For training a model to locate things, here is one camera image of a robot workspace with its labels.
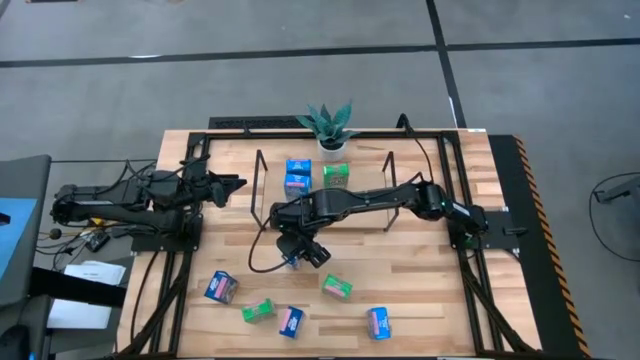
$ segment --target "green and white box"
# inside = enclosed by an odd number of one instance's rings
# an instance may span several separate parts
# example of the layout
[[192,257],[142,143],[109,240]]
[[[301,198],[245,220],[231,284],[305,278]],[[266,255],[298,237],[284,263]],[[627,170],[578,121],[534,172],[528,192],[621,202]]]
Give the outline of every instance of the green and white box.
[[349,164],[325,165],[323,168],[324,187],[347,188],[349,182]]

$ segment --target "wooden table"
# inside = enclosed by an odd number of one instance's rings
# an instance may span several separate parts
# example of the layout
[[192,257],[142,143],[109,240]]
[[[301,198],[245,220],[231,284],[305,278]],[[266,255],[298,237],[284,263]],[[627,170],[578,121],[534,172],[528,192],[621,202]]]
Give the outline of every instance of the wooden table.
[[[217,132],[237,132],[217,130]],[[186,130],[166,131],[158,168],[176,169],[184,159]],[[504,206],[500,183],[488,137],[482,131],[460,130],[467,176],[475,204],[486,209]],[[442,168],[434,140],[420,140],[430,155],[435,182],[442,184]],[[209,169],[237,173],[249,182],[231,196],[224,209],[207,204],[200,249],[194,254],[179,346],[180,357],[204,356],[435,356],[474,354],[462,280],[455,252],[449,246],[444,221],[428,222],[406,210],[388,233],[375,229],[331,229],[316,240],[333,255],[320,269],[304,264],[302,269],[280,269],[254,274],[247,267],[249,246],[258,226],[249,213],[257,149],[267,165],[284,167],[288,155],[316,156],[313,140],[214,140]],[[417,171],[428,174],[425,157],[408,139],[352,139],[346,159],[352,167],[382,163],[389,151],[395,154],[398,182]],[[450,166],[455,166],[448,148]],[[452,174],[457,196],[460,184]],[[261,191],[269,185],[261,185]],[[264,268],[280,261],[275,247],[278,233],[268,231],[260,240],[255,266]],[[485,251],[496,305],[522,338],[540,347],[527,289],[520,265],[502,250]],[[129,343],[131,316],[140,282],[151,254],[139,254],[134,262],[127,298],[118,329],[118,344]],[[158,256],[143,289],[135,322],[136,333],[156,307],[165,254]],[[203,296],[216,270],[226,270],[240,282],[233,304],[225,306]],[[349,303],[340,303],[320,291],[328,273],[354,286]],[[287,305],[307,315],[297,340],[278,334],[278,320],[256,325],[244,323],[240,308],[256,300],[271,298],[281,316]],[[386,306],[393,338],[375,342],[367,336],[364,312]],[[478,303],[485,347],[491,347],[487,318]],[[160,349],[169,343],[173,310],[165,317]]]

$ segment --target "white pot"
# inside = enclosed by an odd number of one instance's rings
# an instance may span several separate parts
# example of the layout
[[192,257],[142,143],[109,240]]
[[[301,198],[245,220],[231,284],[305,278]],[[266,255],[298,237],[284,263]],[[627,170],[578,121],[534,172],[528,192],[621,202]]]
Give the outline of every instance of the white pot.
[[347,151],[347,143],[342,143],[339,149],[336,150],[327,150],[320,144],[320,140],[318,140],[318,154],[322,158],[323,161],[336,162],[342,160],[344,157],[344,153]]

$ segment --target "blue object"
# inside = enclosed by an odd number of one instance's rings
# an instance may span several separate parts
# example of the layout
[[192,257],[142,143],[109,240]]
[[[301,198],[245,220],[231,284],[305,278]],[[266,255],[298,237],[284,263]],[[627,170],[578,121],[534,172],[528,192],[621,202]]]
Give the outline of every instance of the blue object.
[[311,191],[311,177],[287,174],[284,177],[284,194],[287,201],[293,201]]
[[298,330],[300,329],[300,323],[304,319],[304,312],[293,306],[287,307],[287,311],[284,314],[284,319],[280,324],[280,335],[284,335],[295,339],[298,336]]
[[298,258],[295,256],[292,256],[290,258],[282,255],[282,259],[283,260],[287,260],[287,265],[292,269],[292,270],[298,270],[300,268],[300,261],[298,261]]
[[311,176],[311,159],[288,159],[287,174]]
[[36,199],[0,198],[0,213],[11,217],[9,224],[0,226],[0,279],[31,218],[36,202]]
[[391,325],[389,324],[389,314],[387,308],[377,307],[367,311],[369,320],[369,337],[374,340],[385,340],[391,338]]
[[233,299],[237,288],[238,281],[236,279],[232,278],[226,271],[216,271],[204,296],[228,305]]

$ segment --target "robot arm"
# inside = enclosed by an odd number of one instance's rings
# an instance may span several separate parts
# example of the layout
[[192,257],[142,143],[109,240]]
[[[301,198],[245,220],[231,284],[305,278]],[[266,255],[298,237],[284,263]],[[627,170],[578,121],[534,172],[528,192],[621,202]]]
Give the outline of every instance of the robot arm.
[[313,241],[319,229],[350,214],[398,207],[411,210],[424,220],[447,218],[468,236],[480,235],[488,227],[482,207],[458,204],[446,196],[439,185],[424,180],[361,192],[317,190],[296,203],[273,204],[270,227],[282,232],[277,246],[285,258],[303,258],[318,268],[331,257]]
[[[179,232],[189,211],[185,208],[203,201],[224,207],[231,193],[247,183],[238,175],[207,172],[207,157],[184,164],[182,178],[175,172],[154,171],[111,186],[64,185],[55,195],[51,215],[63,225],[100,218]],[[153,211],[148,210],[151,204]]]

